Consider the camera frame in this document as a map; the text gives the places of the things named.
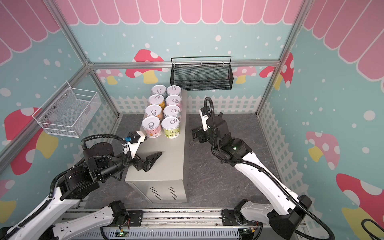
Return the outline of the green label food can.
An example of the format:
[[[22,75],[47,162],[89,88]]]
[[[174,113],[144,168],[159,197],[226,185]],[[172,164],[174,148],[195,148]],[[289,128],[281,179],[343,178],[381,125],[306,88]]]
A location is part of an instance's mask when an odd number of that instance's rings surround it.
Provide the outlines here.
[[[169,139],[177,138],[180,135],[180,121],[176,117],[166,117],[162,121],[162,129]]]

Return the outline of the teal label floor can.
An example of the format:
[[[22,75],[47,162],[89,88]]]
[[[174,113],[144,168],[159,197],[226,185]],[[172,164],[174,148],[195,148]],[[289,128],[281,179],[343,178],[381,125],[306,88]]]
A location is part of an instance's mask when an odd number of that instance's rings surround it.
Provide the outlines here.
[[[169,106],[166,106],[163,110],[163,114],[164,116],[167,118],[167,117],[175,117],[177,118],[178,120],[181,119],[181,109],[180,107],[176,106],[176,105],[169,105]]]

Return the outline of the pink label food can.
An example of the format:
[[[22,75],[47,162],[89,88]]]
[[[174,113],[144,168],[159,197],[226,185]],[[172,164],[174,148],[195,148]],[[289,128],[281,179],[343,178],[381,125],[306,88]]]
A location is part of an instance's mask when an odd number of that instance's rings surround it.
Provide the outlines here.
[[[161,121],[158,117],[146,117],[142,121],[142,128],[148,138],[154,139],[162,134]]]

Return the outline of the white lid can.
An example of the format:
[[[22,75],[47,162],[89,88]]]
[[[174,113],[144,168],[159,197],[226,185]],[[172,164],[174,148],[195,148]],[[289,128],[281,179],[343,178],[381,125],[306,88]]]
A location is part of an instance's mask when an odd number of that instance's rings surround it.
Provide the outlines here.
[[[182,108],[182,98],[178,95],[170,95],[165,100],[167,106],[175,105]]]

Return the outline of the red label food can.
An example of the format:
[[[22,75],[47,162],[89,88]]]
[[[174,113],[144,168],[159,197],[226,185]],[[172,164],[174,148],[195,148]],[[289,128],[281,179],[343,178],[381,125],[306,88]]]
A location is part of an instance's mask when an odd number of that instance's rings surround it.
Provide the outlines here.
[[[146,118],[157,117],[160,121],[164,119],[163,109],[159,105],[149,105],[145,109]]]

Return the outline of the teal brown label can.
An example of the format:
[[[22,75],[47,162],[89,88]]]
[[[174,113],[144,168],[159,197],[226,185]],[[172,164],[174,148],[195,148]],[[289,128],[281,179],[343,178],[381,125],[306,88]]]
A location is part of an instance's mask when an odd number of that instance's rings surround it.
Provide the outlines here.
[[[175,86],[175,85],[169,86],[167,88],[167,95],[168,96],[177,95],[179,97],[182,97],[182,89],[181,87]]]

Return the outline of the yellow label food can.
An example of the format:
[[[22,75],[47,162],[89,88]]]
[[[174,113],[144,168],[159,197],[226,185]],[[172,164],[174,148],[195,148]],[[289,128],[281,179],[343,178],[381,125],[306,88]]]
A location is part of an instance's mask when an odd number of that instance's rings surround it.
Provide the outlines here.
[[[160,94],[155,94],[155,95],[150,96],[148,98],[148,102],[149,102],[149,105],[158,105],[162,109],[164,109],[166,107],[165,99]]]

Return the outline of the teal label food can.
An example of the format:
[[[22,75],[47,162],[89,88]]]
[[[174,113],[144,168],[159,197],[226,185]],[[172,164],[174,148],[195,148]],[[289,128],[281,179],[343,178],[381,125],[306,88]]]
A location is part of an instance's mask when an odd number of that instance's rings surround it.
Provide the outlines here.
[[[162,95],[167,96],[167,88],[164,85],[155,85],[151,89],[151,95]]]

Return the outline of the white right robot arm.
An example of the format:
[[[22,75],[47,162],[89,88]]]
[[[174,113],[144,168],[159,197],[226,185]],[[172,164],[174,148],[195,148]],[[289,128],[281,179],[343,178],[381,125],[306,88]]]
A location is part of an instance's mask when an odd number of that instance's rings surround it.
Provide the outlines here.
[[[254,151],[241,139],[233,138],[223,114],[215,114],[213,100],[204,99],[200,109],[202,126],[192,130],[193,138],[200,143],[208,142],[212,154],[222,164],[229,164],[245,175],[269,200],[271,210],[262,210],[248,200],[240,202],[234,210],[234,216],[239,224],[258,222],[269,226],[280,237],[289,240],[297,234],[308,240],[313,237],[298,230],[305,217],[309,217],[320,225],[335,239],[333,231],[317,216],[310,212],[311,199],[306,195],[299,196],[286,187],[258,159]]]

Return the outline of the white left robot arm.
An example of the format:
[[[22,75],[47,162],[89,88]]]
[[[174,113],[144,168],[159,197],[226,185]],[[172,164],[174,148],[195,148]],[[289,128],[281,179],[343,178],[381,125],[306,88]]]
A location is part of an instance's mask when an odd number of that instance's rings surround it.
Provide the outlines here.
[[[72,206],[79,203],[101,183],[124,170],[145,161],[136,153],[147,136],[141,131],[129,132],[125,138],[113,134],[98,134],[81,140],[83,158],[68,170],[58,174],[50,184],[49,195],[21,222],[1,228],[2,240],[67,240],[93,228],[129,224],[130,213],[122,201],[113,201],[86,217],[55,224]]]

